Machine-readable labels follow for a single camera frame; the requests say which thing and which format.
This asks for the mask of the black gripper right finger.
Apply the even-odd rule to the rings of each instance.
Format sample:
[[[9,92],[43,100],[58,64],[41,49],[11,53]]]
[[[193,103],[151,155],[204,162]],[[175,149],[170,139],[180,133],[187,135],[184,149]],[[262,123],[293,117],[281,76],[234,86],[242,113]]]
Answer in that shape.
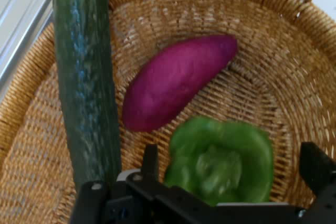
[[[300,147],[299,173],[316,196],[301,223],[335,223],[335,161],[313,142]]]

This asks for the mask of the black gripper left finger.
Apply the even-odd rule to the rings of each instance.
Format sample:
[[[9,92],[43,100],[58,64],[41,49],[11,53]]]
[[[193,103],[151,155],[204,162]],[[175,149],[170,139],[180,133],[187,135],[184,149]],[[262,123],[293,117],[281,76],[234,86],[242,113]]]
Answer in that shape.
[[[158,181],[159,158],[148,144],[142,167],[126,180],[108,186],[85,183],[79,192],[70,223],[217,223],[218,213],[186,191]]]

